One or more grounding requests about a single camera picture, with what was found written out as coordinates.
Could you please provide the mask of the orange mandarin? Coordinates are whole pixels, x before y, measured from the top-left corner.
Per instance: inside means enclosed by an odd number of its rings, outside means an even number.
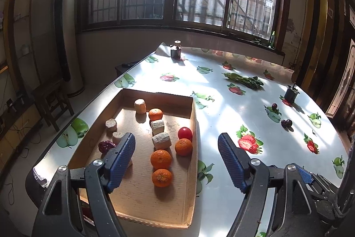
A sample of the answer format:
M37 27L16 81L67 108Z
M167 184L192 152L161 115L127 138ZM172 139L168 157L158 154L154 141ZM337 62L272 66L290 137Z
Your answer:
M188 156L193 151L192 142L187 138L179 139L174 148L179 156Z
M154 169L169 169L172 156L166 150L156 150L150 156L150 163Z
M158 188L165 188L171 185L173 174L167 169L158 169L152 174L152 182Z

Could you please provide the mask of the pale sugarcane chunk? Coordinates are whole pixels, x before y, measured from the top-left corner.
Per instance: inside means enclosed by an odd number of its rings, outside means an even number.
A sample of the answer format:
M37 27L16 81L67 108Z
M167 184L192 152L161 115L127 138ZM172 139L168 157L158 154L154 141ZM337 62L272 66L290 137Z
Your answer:
M168 149L171 145L171 139L168 133L162 132L152 137L152 142L156 150Z

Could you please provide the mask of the beige sugarcane chunk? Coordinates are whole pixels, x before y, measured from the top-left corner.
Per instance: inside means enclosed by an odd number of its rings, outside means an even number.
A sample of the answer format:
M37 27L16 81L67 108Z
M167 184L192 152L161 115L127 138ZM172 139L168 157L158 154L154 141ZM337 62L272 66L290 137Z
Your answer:
M164 121L162 119L152 121L150 123L150 126L151 126L151 129L152 129L152 135L153 136L164 132L164 129L165 129Z

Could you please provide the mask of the dark plum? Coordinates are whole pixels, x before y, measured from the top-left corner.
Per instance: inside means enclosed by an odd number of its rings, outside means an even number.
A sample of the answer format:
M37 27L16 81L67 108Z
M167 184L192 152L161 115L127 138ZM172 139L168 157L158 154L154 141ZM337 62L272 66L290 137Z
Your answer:
M291 127L291 126L292 126L292 120L288 119L288 120L286 121L286 126L287 126L287 127Z
M275 111L275 110L277 109L277 104L276 104L276 103L273 103L271 107L272 107L272 109Z

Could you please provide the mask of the round sugarcane piece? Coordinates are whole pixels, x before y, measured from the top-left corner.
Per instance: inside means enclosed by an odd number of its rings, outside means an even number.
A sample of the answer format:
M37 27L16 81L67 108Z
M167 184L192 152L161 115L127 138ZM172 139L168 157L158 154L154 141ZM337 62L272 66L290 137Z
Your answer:
M115 132L117 130L117 122L114 118L110 118L105 122L107 132Z
M118 145L118 143L120 143L123 137L124 137L124 133L115 131L112 133L112 142L115 145Z

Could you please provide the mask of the round sugarcane piece left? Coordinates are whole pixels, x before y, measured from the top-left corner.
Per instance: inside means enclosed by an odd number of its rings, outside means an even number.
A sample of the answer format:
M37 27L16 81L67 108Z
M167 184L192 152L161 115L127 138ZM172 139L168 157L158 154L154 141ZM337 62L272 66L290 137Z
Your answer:
M114 118L110 118L105 122L107 132L115 132L117 130L117 122Z

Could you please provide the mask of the brown cardboard tray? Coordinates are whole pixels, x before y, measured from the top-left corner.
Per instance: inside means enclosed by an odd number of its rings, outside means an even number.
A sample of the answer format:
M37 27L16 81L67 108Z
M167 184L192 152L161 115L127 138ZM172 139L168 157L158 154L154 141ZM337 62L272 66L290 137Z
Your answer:
M152 182L154 168L150 156L155 149L152 129L149 117L135 112L134 102L137 99L143 99L148 110L159 108L163 112L164 131L172 142L168 152L172 156L170 171L173 182L166 188L158 188ZM110 194L117 216L153 227L187 229L192 223L195 207L197 137L193 136L193 151L188 156L177 155L174 144L179 139L180 128L188 127L192 132L196 131L193 98L132 89L120 90L81 140L69 161L69 168L87 166L101 157L99 142L112 138L105 128L109 118L116 120L119 132L130 132L136 140L132 166L124 174L120 186Z

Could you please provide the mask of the orange mandarin beside tomato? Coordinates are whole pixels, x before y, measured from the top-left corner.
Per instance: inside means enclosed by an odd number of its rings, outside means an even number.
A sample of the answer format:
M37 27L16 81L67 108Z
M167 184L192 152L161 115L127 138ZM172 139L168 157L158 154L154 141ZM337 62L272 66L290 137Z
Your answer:
M179 139L174 148L179 156L188 156L193 151L192 142L187 138Z

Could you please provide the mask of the orange mandarin tray back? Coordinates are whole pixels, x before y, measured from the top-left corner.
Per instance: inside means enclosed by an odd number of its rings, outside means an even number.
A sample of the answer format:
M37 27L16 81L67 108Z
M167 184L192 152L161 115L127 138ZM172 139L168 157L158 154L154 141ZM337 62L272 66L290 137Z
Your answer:
M149 120L156 121L161 120L163 117L163 112L159 108L153 108L149 111Z

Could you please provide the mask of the green leafy vegetables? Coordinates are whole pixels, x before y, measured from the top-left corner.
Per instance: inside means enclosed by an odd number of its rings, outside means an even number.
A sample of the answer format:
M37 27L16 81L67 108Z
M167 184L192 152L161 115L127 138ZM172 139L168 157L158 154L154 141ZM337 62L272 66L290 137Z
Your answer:
M263 88L264 83L257 77L246 77L246 76L241 76L237 73L223 73L224 77L227 79L242 84L248 88L251 88L253 90L259 90Z

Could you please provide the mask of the small black plant pot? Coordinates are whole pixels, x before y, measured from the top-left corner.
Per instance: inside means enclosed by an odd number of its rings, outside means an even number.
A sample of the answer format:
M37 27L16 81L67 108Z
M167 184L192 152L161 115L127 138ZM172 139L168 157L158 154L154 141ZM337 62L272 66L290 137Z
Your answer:
M290 104L293 104L298 94L299 90L296 88L296 84L288 85L287 91L284 95L284 99Z

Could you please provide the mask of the wooden door with glass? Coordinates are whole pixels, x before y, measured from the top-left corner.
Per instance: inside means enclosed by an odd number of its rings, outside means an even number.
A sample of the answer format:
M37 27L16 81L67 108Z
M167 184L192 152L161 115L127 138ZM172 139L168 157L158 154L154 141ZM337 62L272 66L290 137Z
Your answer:
M348 5L346 8L344 30L342 34L342 46L344 53L338 58L339 71L335 74L336 91L326 111L328 118L335 118L346 105L354 75L354 8Z

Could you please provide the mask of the green bottle on sill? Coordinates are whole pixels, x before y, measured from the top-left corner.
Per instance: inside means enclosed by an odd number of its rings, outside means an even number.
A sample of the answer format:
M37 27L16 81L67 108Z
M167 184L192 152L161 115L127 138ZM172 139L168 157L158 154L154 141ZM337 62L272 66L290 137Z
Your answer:
M273 31L270 37L269 47L274 49L274 40L275 40L276 32Z

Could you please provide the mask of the small dark glass bottle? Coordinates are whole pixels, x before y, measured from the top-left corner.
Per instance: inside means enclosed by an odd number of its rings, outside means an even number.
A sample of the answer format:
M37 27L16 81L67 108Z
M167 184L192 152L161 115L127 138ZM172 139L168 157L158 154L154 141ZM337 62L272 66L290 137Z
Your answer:
M174 40L170 45L170 57L174 60L181 59L181 40Z

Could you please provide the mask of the white standing air conditioner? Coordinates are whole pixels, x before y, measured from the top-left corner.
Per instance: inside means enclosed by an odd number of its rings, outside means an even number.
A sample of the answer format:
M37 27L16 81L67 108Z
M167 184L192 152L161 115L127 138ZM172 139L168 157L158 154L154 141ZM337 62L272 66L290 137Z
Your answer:
M52 0L52 25L59 68L69 96L84 91L76 47L75 0Z

